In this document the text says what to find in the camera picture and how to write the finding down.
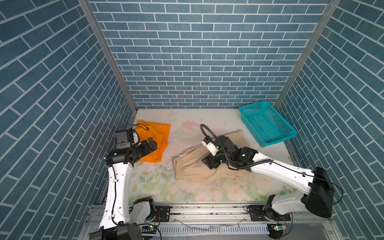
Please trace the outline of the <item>beige shorts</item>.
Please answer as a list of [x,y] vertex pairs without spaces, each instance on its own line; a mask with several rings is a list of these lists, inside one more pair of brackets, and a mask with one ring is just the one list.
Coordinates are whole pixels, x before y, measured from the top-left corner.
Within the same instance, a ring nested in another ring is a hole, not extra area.
[[209,169],[209,167],[203,163],[203,159],[207,157],[209,153],[209,150],[200,144],[187,149],[175,157],[173,159],[173,166],[176,180],[188,183],[211,184],[221,178],[235,180],[251,174],[246,170],[230,170],[225,164],[221,164],[216,169]]

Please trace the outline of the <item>teal plastic basket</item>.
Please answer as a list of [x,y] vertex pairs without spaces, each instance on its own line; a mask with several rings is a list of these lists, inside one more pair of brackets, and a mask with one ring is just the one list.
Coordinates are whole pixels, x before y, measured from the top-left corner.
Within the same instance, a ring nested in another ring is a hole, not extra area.
[[241,119],[261,147],[278,144],[297,136],[294,127],[268,102],[239,108]]

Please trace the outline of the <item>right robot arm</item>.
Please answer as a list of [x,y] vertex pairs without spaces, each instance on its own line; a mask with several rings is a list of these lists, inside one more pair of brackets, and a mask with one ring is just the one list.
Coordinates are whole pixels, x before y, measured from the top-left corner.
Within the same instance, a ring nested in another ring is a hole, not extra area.
[[332,216],[335,189],[326,170],[320,167],[315,170],[303,169],[285,164],[257,150],[238,148],[226,136],[214,139],[205,137],[202,144],[210,152],[203,159],[210,169],[226,164],[230,170],[263,174],[297,189],[296,193],[289,195],[270,195],[263,208],[267,219],[277,221],[288,213],[305,210],[321,218]]

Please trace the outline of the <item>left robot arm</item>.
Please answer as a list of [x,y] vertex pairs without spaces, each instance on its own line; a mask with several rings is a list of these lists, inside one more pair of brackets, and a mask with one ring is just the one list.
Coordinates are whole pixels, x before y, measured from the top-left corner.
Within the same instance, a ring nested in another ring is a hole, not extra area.
[[121,143],[106,158],[109,173],[107,201],[99,230],[89,235],[90,240],[142,240],[142,227],[160,234],[158,226],[147,223],[156,214],[154,200],[146,197],[129,207],[130,178],[134,164],[157,150],[153,138],[131,145]]

